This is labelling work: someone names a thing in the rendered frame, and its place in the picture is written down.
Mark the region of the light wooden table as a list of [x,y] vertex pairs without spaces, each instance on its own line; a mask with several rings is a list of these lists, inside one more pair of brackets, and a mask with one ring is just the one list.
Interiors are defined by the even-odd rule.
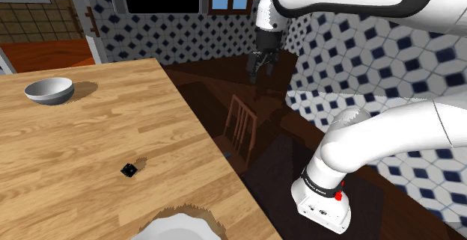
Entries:
[[[54,77],[67,102],[24,94]],[[0,240],[130,240],[183,205],[225,240],[281,240],[156,60],[0,76]]]

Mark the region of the brown wooden chair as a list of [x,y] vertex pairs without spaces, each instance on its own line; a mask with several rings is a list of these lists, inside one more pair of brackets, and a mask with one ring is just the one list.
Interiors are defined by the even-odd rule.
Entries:
[[238,176],[248,170],[256,137],[257,115],[234,94],[223,133],[213,140]]

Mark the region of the white door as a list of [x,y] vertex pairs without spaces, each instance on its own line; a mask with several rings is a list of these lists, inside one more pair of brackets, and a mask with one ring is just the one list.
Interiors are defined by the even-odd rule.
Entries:
[[96,64],[108,63],[109,61],[100,38],[100,30],[98,29],[90,1],[73,0],[73,5],[76,9],[77,17],[81,22],[82,31],[91,50],[94,62]]

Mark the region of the white plate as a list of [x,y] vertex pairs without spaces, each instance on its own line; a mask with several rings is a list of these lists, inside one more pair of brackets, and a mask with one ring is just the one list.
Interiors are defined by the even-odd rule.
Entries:
[[167,218],[156,218],[130,240],[222,240],[208,223],[178,213]]

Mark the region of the grey bowl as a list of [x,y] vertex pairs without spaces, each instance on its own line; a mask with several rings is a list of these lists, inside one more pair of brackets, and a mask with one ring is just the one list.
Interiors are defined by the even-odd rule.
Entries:
[[61,105],[73,96],[74,90],[71,79],[54,77],[31,83],[24,89],[24,94],[41,105]]

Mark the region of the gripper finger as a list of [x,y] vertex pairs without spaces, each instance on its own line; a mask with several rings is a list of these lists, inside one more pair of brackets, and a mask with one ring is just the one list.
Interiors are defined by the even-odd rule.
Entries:
[[257,81],[257,73],[260,67],[263,65],[263,53],[252,52],[248,55],[248,63],[246,71],[249,74],[250,82],[255,84]]
[[275,65],[278,63],[278,52],[270,52],[266,55],[265,64],[267,65],[266,74],[272,75]]

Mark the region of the small black cube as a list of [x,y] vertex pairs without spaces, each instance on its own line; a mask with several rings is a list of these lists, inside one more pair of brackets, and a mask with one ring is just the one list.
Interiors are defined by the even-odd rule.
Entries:
[[138,172],[138,168],[133,164],[127,163],[120,171],[124,176],[131,178]]

